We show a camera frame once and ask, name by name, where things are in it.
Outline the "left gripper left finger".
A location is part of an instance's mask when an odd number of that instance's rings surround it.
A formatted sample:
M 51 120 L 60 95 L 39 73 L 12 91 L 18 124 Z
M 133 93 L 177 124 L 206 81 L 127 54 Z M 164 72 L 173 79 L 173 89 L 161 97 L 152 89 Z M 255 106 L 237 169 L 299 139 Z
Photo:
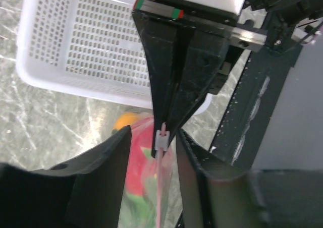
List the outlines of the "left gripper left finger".
M 1 164 L 1 227 L 117 227 L 131 144 L 124 127 L 50 169 Z

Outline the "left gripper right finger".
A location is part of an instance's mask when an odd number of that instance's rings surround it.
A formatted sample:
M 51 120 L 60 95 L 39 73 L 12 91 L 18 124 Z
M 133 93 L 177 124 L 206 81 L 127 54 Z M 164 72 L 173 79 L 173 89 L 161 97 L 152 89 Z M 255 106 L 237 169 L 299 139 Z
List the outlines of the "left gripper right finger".
M 244 170 L 176 134 L 177 227 L 322 227 L 322 172 Z

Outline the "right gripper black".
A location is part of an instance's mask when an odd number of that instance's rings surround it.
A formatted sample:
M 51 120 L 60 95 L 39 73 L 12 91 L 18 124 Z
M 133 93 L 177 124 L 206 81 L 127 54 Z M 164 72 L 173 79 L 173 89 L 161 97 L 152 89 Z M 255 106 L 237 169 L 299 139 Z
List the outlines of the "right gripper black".
M 141 10 L 181 28 L 183 70 L 166 120 L 171 142 L 223 75 L 237 50 L 258 52 L 287 28 L 322 16 L 322 0 L 245 0 L 239 15 L 185 0 L 136 0 Z

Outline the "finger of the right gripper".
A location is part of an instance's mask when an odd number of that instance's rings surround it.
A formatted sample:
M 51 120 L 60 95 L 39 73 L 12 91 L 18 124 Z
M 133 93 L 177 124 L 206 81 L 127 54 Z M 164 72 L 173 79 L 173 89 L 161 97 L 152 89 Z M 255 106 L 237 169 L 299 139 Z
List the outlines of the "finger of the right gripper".
M 132 12 L 145 52 L 154 114 L 151 155 L 166 151 L 181 121 L 180 82 L 182 74 L 178 24 L 153 14 Z

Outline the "clear zip top bag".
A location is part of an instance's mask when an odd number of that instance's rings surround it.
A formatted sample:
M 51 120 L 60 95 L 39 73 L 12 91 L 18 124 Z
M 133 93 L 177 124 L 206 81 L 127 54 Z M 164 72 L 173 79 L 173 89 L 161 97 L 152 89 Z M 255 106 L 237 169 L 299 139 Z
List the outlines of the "clear zip top bag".
M 131 148 L 119 215 L 119 227 L 156 227 L 157 160 L 151 156 L 154 119 L 148 112 L 125 112 L 113 130 L 130 126 Z M 181 213 L 176 151 L 172 143 L 162 160 L 160 227 L 175 227 Z

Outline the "white rectangular perforated basket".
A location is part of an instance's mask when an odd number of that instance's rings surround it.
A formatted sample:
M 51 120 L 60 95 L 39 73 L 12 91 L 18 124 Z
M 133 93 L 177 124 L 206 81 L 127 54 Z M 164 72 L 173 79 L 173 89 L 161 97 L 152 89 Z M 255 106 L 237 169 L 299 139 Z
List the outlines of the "white rectangular perforated basket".
M 29 85 L 150 109 L 135 0 L 23 0 L 16 71 Z

